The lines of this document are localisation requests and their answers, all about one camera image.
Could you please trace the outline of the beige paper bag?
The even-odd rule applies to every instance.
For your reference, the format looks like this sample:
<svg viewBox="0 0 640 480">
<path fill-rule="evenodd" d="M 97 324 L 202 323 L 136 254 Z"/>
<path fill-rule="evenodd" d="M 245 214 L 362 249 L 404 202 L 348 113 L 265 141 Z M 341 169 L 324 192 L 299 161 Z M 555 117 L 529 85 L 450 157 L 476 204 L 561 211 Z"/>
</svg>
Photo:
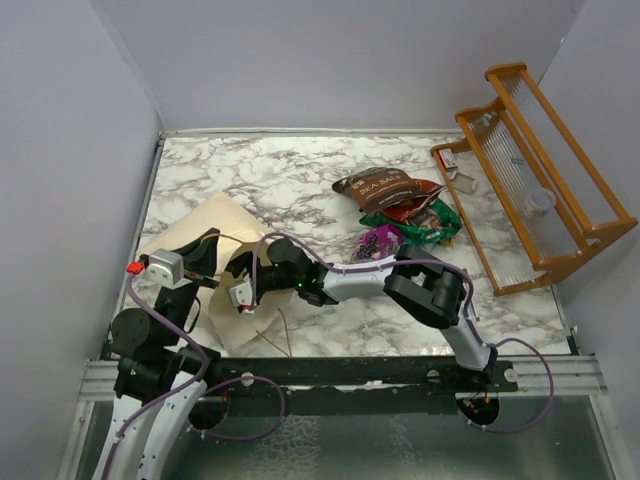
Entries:
<svg viewBox="0 0 640 480">
<path fill-rule="evenodd" d="M 255 250 L 267 227 L 228 195 L 219 192 L 204 201 L 191 213 L 179 219 L 155 239 L 138 247 L 139 254 L 151 254 L 159 248 L 174 250 L 198 239 L 211 228 L 222 233 L 218 240 L 217 269 L 214 278 L 220 286 L 204 288 L 198 293 L 201 311 L 192 338 L 201 345 L 230 356 L 245 357 L 242 349 L 253 340 L 261 348 L 258 356 L 290 357 L 289 333 L 282 339 L 267 333 L 274 324 L 287 326 L 284 309 L 293 292 L 272 292 L 264 295 L 253 314 L 240 314 L 231 304 L 227 289 L 240 280 L 226 270 L 229 261 Z"/>
</svg>

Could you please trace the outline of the purple snack packet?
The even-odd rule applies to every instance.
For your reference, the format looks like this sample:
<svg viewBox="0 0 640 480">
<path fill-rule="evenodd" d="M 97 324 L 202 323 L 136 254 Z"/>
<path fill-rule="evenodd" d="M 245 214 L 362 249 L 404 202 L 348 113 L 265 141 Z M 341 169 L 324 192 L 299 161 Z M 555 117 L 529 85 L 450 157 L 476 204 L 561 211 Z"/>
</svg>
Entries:
<svg viewBox="0 0 640 480">
<path fill-rule="evenodd" d="M 350 263 L 378 261 L 393 256 L 404 243 L 402 233 L 394 225 L 382 225 L 366 232 L 356 243 Z"/>
</svg>

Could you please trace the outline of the dark brown chocolate packet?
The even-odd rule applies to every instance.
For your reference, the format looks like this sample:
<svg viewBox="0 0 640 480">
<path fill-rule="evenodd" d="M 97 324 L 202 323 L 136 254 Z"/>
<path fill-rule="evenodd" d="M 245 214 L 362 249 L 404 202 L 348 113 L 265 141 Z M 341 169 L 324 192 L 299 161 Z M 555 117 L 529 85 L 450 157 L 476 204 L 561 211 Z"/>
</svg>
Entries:
<svg viewBox="0 0 640 480">
<path fill-rule="evenodd" d="M 417 198 L 423 191 L 406 172 L 394 167 L 371 167 L 337 180 L 332 190 L 346 195 L 367 215 Z"/>
</svg>

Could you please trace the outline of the red doritos bag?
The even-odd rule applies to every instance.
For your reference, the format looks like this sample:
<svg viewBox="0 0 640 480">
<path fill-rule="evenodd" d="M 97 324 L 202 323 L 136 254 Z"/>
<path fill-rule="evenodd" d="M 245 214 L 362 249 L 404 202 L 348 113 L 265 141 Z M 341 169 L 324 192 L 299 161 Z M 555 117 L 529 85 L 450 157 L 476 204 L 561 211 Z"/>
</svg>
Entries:
<svg viewBox="0 0 640 480">
<path fill-rule="evenodd" d="M 412 218 L 425 208 L 430 207 L 445 189 L 444 185 L 431 180 L 415 179 L 414 182 L 420 188 L 421 193 L 384 209 L 383 215 L 397 223 L 410 225 Z"/>
</svg>

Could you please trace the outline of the green crisps bag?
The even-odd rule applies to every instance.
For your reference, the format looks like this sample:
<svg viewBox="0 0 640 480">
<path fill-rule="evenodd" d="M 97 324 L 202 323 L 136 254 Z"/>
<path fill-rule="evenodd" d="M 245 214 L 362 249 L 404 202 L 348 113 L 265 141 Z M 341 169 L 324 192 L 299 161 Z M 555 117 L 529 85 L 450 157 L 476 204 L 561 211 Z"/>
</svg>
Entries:
<svg viewBox="0 0 640 480">
<path fill-rule="evenodd" d="M 417 246 L 447 243 L 463 226 L 460 216 L 439 198 L 413 217 L 410 225 L 397 223 L 382 212 L 365 215 L 359 219 L 359 223 L 372 228 L 394 225 L 402 233 L 406 243 Z"/>
</svg>

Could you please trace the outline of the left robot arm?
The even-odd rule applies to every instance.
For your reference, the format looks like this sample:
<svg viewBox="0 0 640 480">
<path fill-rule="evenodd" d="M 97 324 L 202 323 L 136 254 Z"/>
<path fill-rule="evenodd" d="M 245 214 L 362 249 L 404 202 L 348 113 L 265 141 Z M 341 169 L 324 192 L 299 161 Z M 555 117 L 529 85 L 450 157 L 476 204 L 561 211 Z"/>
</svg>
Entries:
<svg viewBox="0 0 640 480">
<path fill-rule="evenodd" d="M 111 324 L 118 355 L 110 428 L 96 479 L 158 479 L 200 395 L 214 392 L 218 353 L 195 342 L 185 325 L 200 288 L 218 281 L 221 233 L 205 231 L 172 250 L 142 254 L 127 266 L 125 289 L 134 301 Z"/>
</svg>

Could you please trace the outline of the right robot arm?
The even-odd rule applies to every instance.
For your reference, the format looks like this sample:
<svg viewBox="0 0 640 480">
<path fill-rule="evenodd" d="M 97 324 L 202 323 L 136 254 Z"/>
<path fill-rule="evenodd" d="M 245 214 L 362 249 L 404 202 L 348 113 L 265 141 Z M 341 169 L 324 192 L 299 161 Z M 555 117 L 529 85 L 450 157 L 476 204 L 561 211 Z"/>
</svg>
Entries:
<svg viewBox="0 0 640 480">
<path fill-rule="evenodd" d="M 441 332 L 467 389 L 481 391 L 495 379 L 497 349 L 473 325 L 468 273 L 419 247 L 404 245 L 382 259 L 339 264 L 284 235 L 267 247 L 265 261 L 254 249 L 230 260 L 225 271 L 243 280 L 228 290 L 240 312 L 254 310 L 267 293 L 285 290 L 316 307 L 386 296 L 418 323 Z"/>
</svg>

